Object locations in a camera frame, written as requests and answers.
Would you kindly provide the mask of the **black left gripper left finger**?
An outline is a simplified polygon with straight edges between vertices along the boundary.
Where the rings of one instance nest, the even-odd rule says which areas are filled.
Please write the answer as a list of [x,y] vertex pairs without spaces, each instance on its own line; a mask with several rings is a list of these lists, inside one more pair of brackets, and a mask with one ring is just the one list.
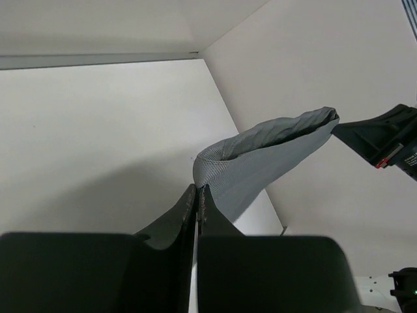
[[1,236],[2,312],[187,312],[197,189],[134,234]]

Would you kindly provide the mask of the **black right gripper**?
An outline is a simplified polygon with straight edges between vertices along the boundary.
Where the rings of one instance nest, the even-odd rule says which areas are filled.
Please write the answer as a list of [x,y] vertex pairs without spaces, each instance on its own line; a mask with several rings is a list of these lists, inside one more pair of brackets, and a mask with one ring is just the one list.
[[378,117],[339,124],[332,134],[375,168],[397,166],[416,181],[416,108],[398,104]]

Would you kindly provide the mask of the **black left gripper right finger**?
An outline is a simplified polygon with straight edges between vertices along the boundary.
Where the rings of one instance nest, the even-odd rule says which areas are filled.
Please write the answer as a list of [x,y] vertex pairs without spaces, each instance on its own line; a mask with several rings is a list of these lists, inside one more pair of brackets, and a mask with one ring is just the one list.
[[199,312],[361,312],[349,262],[329,237],[242,234],[199,193]]

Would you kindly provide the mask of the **grey pleated skirt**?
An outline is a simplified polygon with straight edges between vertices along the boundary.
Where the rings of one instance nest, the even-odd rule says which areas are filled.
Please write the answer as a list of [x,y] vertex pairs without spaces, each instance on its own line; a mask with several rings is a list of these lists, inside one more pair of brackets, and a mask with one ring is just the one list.
[[202,150],[194,183],[209,186],[216,207],[234,222],[269,184],[321,148],[338,123],[330,107],[259,123]]

